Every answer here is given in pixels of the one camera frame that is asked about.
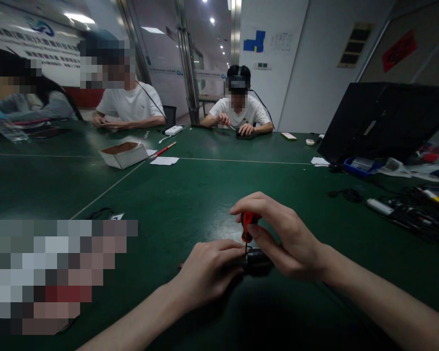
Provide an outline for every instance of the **blue container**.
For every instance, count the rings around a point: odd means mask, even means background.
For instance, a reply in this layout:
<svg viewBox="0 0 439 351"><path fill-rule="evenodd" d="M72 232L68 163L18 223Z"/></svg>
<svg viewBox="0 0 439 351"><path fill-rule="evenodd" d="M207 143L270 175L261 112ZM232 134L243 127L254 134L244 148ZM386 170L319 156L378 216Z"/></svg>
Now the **blue container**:
<svg viewBox="0 0 439 351"><path fill-rule="evenodd" d="M345 169L348 173L353 174L354 176L357 176L359 178L367 178L368 176L370 176L371 174L374 174L380 167L382 167L382 165L380 163L374 162L374 164L372 165L372 167L369 169L368 172L365 172L363 170L360 170L359 168L353 167L351 165L351 163L353 162L353 160L356 157L351 157L351 158L347 158L344 166Z"/></svg>

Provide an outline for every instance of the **pen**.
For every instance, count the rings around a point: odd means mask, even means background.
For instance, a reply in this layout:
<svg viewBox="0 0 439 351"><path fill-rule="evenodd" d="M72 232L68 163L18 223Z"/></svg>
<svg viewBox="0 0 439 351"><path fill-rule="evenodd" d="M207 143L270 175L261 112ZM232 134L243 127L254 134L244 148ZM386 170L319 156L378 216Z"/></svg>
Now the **pen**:
<svg viewBox="0 0 439 351"><path fill-rule="evenodd" d="M177 141L174 141L171 145L168 145L168 146L166 146L164 149L162 149L161 151L158 151L157 153L155 153L154 155L152 155L151 158L158 157L158 156L161 155L164 151L166 151L166 150L169 149L171 146L173 146L175 143L177 143Z"/></svg>

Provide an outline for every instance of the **chair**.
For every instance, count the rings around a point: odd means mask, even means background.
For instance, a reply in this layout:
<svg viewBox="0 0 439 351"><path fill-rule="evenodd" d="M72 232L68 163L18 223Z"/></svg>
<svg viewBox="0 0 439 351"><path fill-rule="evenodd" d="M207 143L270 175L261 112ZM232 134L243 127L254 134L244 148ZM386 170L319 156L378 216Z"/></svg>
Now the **chair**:
<svg viewBox="0 0 439 351"><path fill-rule="evenodd" d="M164 115L166 116L166 127L172 127L176 125L176 106L167 106L163 105L162 109L164 110Z"/></svg>

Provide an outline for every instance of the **water bottle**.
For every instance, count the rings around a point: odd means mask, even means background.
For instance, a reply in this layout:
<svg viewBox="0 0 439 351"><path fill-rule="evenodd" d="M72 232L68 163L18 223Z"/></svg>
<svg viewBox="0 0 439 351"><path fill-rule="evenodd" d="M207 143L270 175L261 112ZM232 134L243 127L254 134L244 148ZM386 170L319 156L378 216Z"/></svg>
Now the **water bottle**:
<svg viewBox="0 0 439 351"><path fill-rule="evenodd" d="M17 127L0 111L0 133L12 142L29 140L28 134Z"/></svg>

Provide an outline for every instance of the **red sign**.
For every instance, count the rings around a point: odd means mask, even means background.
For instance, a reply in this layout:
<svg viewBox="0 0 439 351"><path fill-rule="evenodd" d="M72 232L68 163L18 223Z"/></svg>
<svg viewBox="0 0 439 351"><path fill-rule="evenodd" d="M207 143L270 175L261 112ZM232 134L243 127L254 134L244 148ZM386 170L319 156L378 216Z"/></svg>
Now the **red sign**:
<svg viewBox="0 0 439 351"><path fill-rule="evenodd" d="M416 49L418 49L418 45L416 44L415 34L413 30L411 30L401 37L400 40L382 56L384 72L388 72Z"/></svg>

